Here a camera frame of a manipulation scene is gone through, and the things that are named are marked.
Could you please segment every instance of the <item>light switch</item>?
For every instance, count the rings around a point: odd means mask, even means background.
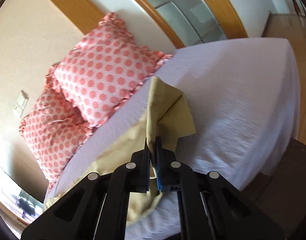
[[[19,107],[21,109],[24,109],[26,106],[28,99],[26,98],[25,94],[23,93],[23,91],[21,91],[18,99],[16,100],[16,103],[19,105]]]
[[[15,103],[15,108],[13,109],[13,113],[16,117],[21,118],[23,114],[23,109],[17,103]]]

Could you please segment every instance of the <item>metal screw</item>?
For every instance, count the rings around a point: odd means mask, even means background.
[[[212,179],[217,179],[220,175],[219,175],[219,173],[216,172],[216,171],[211,171],[211,172],[209,173],[209,176],[210,176],[210,178],[212,178]]]
[[[88,178],[89,180],[95,180],[95,179],[98,178],[98,174],[95,173],[95,172],[92,172],[92,173],[90,173],[90,174],[87,176],[87,178]]]
[[[171,162],[171,167],[179,168],[179,167],[181,167],[181,163],[179,163],[179,162]]]
[[[127,169],[134,169],[136,167],[136,164],[135,163],[127,163],[126,164],[126,168]]]

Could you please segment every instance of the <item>beige wall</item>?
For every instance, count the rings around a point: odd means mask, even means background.
[[[6,0],[0,9],[0,165],[40,200],[48,182],[18,133],[13,108],[23,90],[29,96],[23,117],[30,112],[48,67],[82,36],[49,0]]]

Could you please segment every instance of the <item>bed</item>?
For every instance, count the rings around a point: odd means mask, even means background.
[[[299,81],[284,39],[240,39],[176,51],[156,76],[181,89],[197,133],[181,138],[176,156],[193,170],[217,170],[242,190],[261,171],[271,174],[296,138]],[[149,82],[77,151],[46,199],[70,184],[146,109]],[[176,195],[126,229],[126,239],[165,239],[179,233]]]

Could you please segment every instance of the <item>pink polka dot pillow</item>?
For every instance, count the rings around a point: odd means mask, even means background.
[[[124,20],[109,13],[50,75],[53,89],[99,127],[170,57],[135,45]]]
[[[92,130],[62,92],[46,85],[31,113],[22,119],[20,134],[53,185]]]

